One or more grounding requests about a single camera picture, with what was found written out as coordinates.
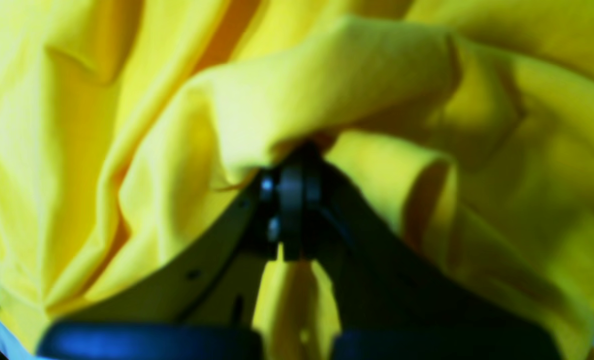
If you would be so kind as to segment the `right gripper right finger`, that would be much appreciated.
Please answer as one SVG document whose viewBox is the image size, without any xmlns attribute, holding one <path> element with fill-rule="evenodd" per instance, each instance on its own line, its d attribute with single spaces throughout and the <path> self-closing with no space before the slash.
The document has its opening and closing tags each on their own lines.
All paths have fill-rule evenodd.
<svg viewBox="0 0 594 360">
<path fill-rule="evenodd" d="M 304 252 L 329 276 L 344 330 L 539 330 L 416 255 L 317 150 L 304 151 L 302 171 Z"/>
</svg>

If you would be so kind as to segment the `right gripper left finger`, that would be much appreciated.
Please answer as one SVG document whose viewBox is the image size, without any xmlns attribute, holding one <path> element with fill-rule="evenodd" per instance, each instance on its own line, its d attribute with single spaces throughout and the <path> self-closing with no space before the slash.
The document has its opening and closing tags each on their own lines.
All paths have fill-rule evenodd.
<svg viewBox="0 0 594 360">
<path fill-rule="evenodd" d="M 278 256 L 268 236 L 276 186 L 272 171 L 260 172 L 169 264 L 63 322 L 250 325 L 263 271 Z"/>
</svg>

